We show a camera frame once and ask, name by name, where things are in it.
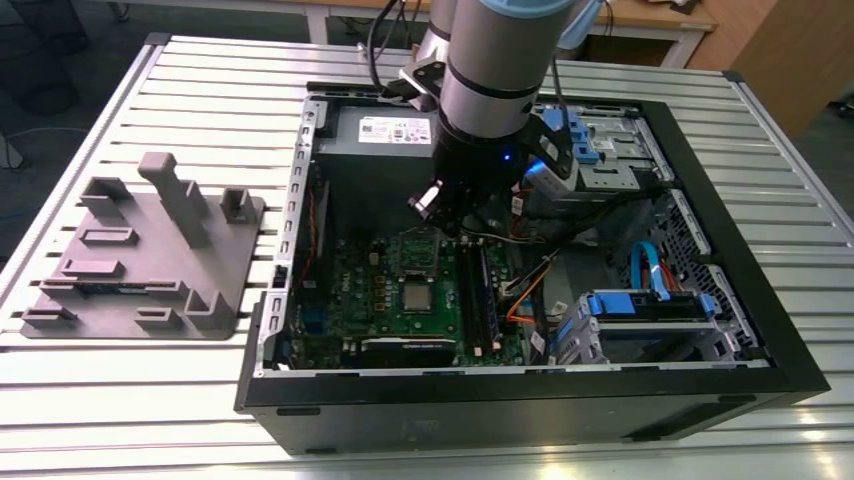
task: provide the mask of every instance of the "blue plastic clip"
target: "blue plastic clip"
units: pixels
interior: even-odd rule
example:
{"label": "blue plastic clip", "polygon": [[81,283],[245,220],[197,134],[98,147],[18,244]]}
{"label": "blue plastic clip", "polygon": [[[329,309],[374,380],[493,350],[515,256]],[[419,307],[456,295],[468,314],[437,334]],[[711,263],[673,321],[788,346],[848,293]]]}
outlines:
{"label": "blue plastic clip", "polygon": [[711,295],[707,293],[699,294],[699,304],[703,306],[703,311],[705,312],[705,317],[711,318],[715,316],[717,309],[715,308],[715,300],[711,298]]}

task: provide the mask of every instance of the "motherboard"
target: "motherboard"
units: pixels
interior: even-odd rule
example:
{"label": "motherboard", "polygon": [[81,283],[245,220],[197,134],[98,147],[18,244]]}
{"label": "motherboard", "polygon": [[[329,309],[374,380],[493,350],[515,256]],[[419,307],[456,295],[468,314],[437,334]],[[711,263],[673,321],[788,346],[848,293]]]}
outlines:
{"label": "motherboard", "polygon": [[449,240],[431,227],[340,240],[329,277],[328,303],[298,312],[297,368],[523,363],[520,329],[496,310],[511,278],[500,242]]}

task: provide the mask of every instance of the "ram slot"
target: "ram slot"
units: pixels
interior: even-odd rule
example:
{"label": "ram slot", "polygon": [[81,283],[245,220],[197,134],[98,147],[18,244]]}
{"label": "ram slot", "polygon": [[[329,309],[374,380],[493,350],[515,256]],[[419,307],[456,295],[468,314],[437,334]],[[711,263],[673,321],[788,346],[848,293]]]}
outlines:
{"label": "ram slot", "polygon": [[489,266],[480,245],[456,247],[456,282],[465,344],[475,356],[500,348]]}

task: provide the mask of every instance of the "black cable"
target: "black cable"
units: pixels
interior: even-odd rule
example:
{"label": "black cable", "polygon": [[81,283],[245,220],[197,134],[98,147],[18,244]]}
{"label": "black cable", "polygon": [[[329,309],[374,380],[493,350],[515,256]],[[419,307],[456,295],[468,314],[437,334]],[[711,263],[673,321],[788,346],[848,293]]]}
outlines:
{"label": "black cable", "polygon": [[572,239],[577,236],[577,234],[580,234],[589,228],[595,227],[596,224],[604,219],[604,217],[607,217],[611,214],[611,212],[613,212],[613,210],[616,210],[617,207],[623,206],[627,203],[635,202],[637,200],[652,199],[665,191],[667,191],[667,187],[656,186],[647,190],[641,190],[639,192],[617,194],[613,197],[608,198],[604,202],[601,202],[601,205],[599,206],[599,208],[596,208],[591,212],[587,212],[584,215],[577,217],[572,222],[571,228],[563,233],[560,233],[548,242],[549,248],[547,248],[545,250],[547,251],[551,250],[551,252],[541,257],[541,261],[531,269],[531,271],[527,274],[524,274],[516,280],[509,282],[509,284],[505,287],[505,290],[512,290],[513,288],[516,288],[516,286],[521,285],[521,283],[535,278],[541,273],[543,269],[548,268],[548,264],[560,253],[560,250],[563,249],[563,245],[567,242],[572,241]]}
{"label": "black cable", "polygon": [[368,30],[368,44],[366,44],[368,74],[370,75],[370,83],[373,84],[373,87],[378,91],[382,90],[382,84],[378,81],[378,73],[376,73],[376,57],[373,56],[373,39],[376,38],[376,30],[378,28],[378,24],[382,23],[382,20],[385,20],[385,17],[388,16],[388,12],[393,8],[395,3],[397,3],[397,0],[388,0],[388,3],[385,3],[382,10],[378,12],[378,15],[376,15],[376,18],[373,19],[373,23],[370,24],[370,29]]}
{"label": "black cable", "polygon": [[604,8],[608,12],[608,20],[604,26],[604,36],[611,37],[613,36],[613,7],[611,7],[611,2],[608,0],[604,0]]}
{"label": "black cable", "polygon": [[412,25],[415,25],[415,20],[417,19],[417,14],[421,11],[421,1],[423,0],[417,0],[415,2],[415,11],[412,12],[412,18],[409,19],[409,22],[412,22]]}
{"label": "black cable", "polygon": [[409,45],[412,45],[412,32],[409,31],[409,22],[405,20],[405,1],[400,2],[400,22],[403,23],[403,33],[405,35],[403,48],[409,48]]}
{"label": "black cable", "polygon": [[374,60],[378,60],[378,57],[382,56],[382,53],[385,52],[385,47],[388,46],[388,41],[391,40],[391,36],[395,33],[395,30],[397,29],[397,22],[400,22],[400,20],[405,20],[404,17],[404,11],[403,11],[403,2],[400,3],[400,10],[397,11],[397,15],[395,15],[395,19],[391,22],[391,28],[388,28],[388,33],[385,33],[385,38],[382,39],[382,44],[378,47],[378,52],[376,52],[376,56],[373,57]]}
{"label": "black cable", "polygon": [[551,56],[551,76],[555,82],[555,96],[557,97],[557,104],[560,104],[560,111],[563,113],[563,128],[565,131],[567,145],[572,143],[572,137],[569,133],[569,107],[565,104],[563,98],[563,90],[560,89],[560,76],[557,75],[557,57]]}

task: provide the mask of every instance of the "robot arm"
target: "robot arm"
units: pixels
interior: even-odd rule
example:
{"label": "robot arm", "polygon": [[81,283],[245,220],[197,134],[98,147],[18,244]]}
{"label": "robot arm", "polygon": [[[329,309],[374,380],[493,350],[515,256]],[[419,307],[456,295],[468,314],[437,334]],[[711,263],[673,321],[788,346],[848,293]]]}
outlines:
{"label": "robot arm", "polygon": [[561,39],[561,46],[580,43],[601,0],[588,0],[580,13],[576,0],[456,3],[445,62],[437,49],[401,75],[439,108],[433,180],[409,205],[449,235],[492,194],[519,181],[532,158],[568,177],[568,138],[531,109],[555,46]]}

